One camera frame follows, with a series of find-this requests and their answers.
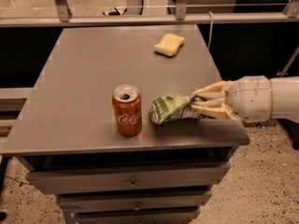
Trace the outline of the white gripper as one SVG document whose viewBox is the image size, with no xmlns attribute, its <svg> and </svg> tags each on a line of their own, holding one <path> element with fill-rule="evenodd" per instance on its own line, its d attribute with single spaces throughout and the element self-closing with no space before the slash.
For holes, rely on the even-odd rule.
<svg viewBox="0 0 299 224">
<path fill-rule="evenodd" d="M 266 121 L 270 118 L 270 80 L 265 76 L 220 81 L 192 93 L 193 96 L 201 97 L 224 97 L 226 94 L 227 105 L 222 104 L 218 107 L 191 105 L 191 108 L 214 119 L 242 120 L 251 123 Z"/>
</svg>

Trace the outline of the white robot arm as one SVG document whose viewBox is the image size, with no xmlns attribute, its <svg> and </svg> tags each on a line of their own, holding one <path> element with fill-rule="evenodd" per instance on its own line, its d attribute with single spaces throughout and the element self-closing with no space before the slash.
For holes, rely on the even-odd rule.
<svg viewBox="0 0 299 224">
<path fill-rule="evenodd" d="M 206 99 L 193 102 L 192 109 L 215 119 L 299 121 L 299 77 L 242 77 L 214 83 L 192 95 Z"/>
</svg>

